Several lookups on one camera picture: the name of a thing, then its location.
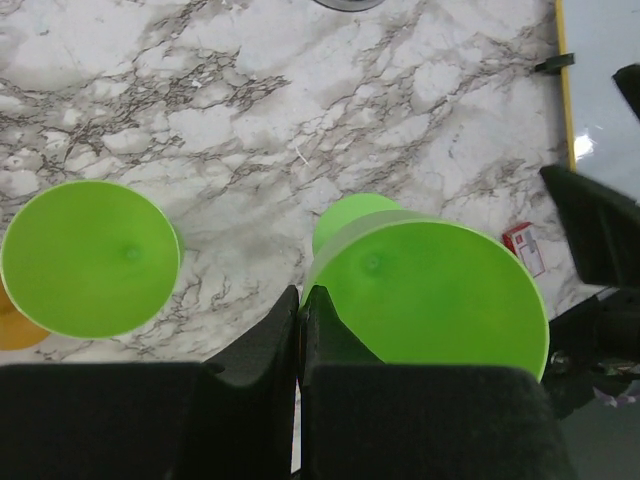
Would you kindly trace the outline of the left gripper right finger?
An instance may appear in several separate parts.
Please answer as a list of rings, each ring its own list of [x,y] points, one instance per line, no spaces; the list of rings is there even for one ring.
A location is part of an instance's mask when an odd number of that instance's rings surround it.
[[[388,365],[328,291],[300,313],[304,479],[571,479],[549,399],[528,372]]]

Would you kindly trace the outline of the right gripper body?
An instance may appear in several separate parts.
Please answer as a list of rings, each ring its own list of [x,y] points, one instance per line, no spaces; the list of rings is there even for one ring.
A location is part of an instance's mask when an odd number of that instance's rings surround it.
[[[639,403],[639,292],[606,289],[550,322],[542,384],[555,416]]]

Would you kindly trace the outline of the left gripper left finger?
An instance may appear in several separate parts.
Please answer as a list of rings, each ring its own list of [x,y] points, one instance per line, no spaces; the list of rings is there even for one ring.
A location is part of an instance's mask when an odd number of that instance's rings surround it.
[[[286,479],[298,292],[203,362],[1,370],[5,479]]]

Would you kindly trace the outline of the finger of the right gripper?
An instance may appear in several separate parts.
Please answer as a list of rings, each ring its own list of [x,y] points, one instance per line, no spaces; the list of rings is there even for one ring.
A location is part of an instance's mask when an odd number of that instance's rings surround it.
[[[639,286],[639,205],[560,165],[540,169],[585,284]]]
[[[640,120],[640,64],[633,63],[620,68],[613,81],[638,120]]]

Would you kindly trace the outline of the green wine glass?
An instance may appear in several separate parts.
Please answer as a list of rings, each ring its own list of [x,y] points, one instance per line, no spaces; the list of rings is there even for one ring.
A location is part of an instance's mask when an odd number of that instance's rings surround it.
[[[525,265],[494,238],[373,193],[317,220],[306,291],[388,364],[487,365],[541,378],[550,333]]]
[[[184,250],[177,228],[145,196],[106,181],[73,181],[14,215],[1,242],[1,280],[33,324],[72,338],[110,338],[165,307]]]

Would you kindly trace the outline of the orange wine glass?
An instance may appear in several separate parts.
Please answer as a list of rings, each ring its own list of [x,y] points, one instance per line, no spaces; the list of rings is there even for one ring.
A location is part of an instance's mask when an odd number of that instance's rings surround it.
[[[0,348],[3,351],[25,349],[49,335],[49,331],[32,323],[17,310],[1,286]]]

